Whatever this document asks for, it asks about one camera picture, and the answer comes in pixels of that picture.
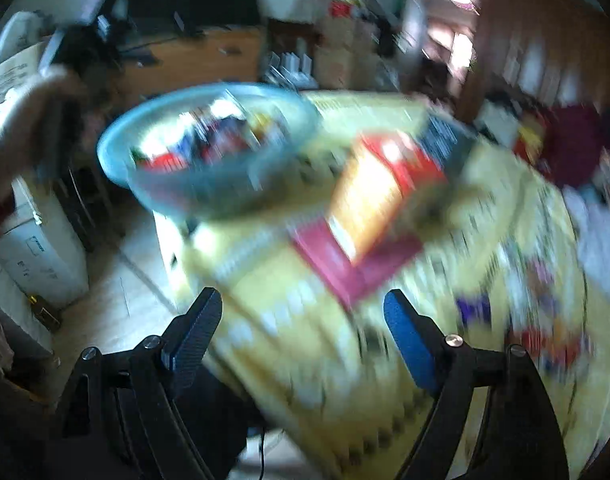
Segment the desk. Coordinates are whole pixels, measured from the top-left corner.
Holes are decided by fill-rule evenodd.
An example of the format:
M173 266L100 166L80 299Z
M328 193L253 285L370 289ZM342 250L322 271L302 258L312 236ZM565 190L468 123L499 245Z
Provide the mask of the desk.
M534 361L565 439L570 477L577 478L610 436L610 302L576 263L560 192L507 150L481 141L442 220L419 231L424 251L345 314L291 247L290 228L325 211L338 159L357 132L418 134L426 109L400 95L307 98L323 116L321 131L304 151L309 164L294 165L280 200L202 224L191 235L156 216L179 311L204 286L222 294L223 318L206 365L251 394L331 477L390 479L431 399L414 384L384 322L388 290L400 288L444 333L460 333L479 348L501 349L508 332L520 338L540 330L548 342L538 355L532 349ZM465 327L464 303L485 304L489 319ZM483 389L474 393L454 473L467 467L485 396Z
M126 106L138 104L141 96L204 83L258 81L263 34L263 28L247 27L206 30L198 38L141 39L144 46L133 45L140 57L124 61L120 84Z

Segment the blue glass bowl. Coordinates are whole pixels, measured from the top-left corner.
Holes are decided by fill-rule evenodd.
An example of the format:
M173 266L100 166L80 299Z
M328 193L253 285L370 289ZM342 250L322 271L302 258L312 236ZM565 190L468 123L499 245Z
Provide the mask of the blue glass bowl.
M225 90L248 110L280 110L289 138L227 158L213 166L188 168L173 173L137 169L130 149L156 131L176 128L178 114L207 105ZM291 92L274 86L245 83L218 83L171 92L147 101L125 113L102 134L98 159L107 177L129 188L140 203L175 220L210 219L230 216L263 199L272 182L280 179L301 147L318 129L316 107Z

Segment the screw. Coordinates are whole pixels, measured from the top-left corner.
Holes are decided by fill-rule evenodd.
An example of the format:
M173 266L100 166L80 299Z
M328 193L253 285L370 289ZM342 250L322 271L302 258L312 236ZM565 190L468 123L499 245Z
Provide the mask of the screw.
M458 334L449 334L445 338L445 343L447 343L449 346L457 348L463 345L463 338L461 338L461 336L459 336Z
M516 357L525 357L525 354L527 353L527 351L520 345L512 345L509 348L509 351Z
M98 350L95 347L90 346L89 348L85 348L80 355L83 358L83 361L90 361L96 357L96 354L98 354Z
M149 335L143 341L143 346L149 350L156 348L160 343L160 338L157 335Z

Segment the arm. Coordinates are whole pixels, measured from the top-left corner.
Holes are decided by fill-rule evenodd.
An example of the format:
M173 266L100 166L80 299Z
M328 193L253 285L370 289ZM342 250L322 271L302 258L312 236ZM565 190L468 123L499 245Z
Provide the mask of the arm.
M0 112L0 223L14 211L12 181L40 162L40 120L54 98L76 99L83 105L87 94L82 81L62 67L52 67L18 89Z

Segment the cable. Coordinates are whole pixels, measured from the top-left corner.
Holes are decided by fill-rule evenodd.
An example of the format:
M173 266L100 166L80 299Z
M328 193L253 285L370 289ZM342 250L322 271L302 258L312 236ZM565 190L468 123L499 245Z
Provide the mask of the cable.
M258 480L262 480L262 477L264 476L264 434L265 428L262 428L261 441L260 444L258 444L258 453L261 454L261 475L258 477Z

